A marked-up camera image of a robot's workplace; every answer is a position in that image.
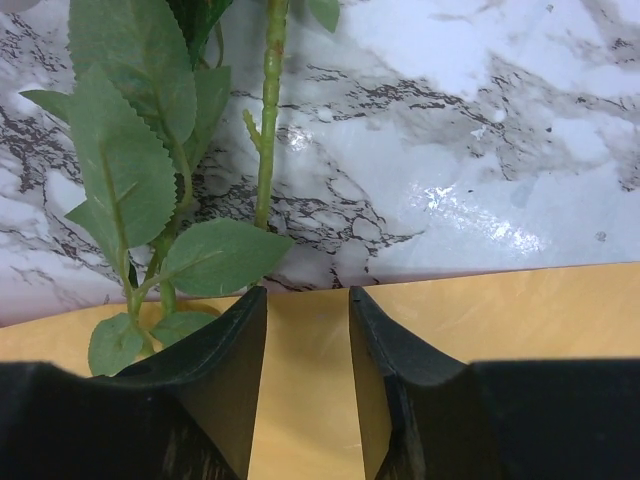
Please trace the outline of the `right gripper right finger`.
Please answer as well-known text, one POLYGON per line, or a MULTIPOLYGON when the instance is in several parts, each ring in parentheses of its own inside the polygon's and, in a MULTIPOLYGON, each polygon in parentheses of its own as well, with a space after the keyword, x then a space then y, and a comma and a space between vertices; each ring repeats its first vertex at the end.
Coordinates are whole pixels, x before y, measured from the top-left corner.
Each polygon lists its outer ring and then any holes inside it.
POLYGON ((369 479, 635 479, 634 358, 463 363, 349 292, 369 479))

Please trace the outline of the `orange paper flower wrap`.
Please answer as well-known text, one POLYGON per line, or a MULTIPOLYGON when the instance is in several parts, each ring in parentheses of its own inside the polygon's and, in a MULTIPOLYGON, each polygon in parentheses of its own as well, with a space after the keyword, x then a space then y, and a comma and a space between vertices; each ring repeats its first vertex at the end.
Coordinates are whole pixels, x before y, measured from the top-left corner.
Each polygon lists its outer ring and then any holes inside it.
MULTIPOLYGON (((350 289, 268 294, 249 472, 244 479, 369 479, 364 472, 349 335, 350 289)), ((364 289, 394 321, 463 363, 634 358, 639 268, 570 267, 364 289)), ((195 300, 224 314, 241 297, 195 300)), ((45 362, 91 377, 96 307, 1 332, 5 362, 45 362)))

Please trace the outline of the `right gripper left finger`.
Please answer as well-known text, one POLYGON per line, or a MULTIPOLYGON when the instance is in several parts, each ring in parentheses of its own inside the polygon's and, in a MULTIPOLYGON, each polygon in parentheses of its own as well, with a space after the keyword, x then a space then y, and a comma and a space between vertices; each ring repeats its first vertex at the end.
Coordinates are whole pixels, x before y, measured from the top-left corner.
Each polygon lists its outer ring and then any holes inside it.
POLYGON ((267 330, 255 287, 210 324, 115 376, 1 366, 5 479, 244 479, 267 330))

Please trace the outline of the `pink flower bouquet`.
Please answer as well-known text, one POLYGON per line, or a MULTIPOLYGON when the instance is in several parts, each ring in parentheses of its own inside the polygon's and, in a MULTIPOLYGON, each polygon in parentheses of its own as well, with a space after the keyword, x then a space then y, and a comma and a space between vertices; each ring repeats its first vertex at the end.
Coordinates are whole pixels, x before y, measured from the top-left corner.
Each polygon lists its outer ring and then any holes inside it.
POLYGON ((25 96, 62 121, 75 148, 84 200, 68 219, 85 230, 122 282, 126 309, 100 321, 88 345, 95 376, 120 373, 212 321, 177 295, 227 296, 260 283, 291 238, 268 226, 276 121, 289 5, 266 5, 262 109, 242 115, 259 157, 252 222, 183 223, 193 177, 230 96, 225 65, 205 59, 221 39, 225 1, 73 1, 70 93, 25 96))

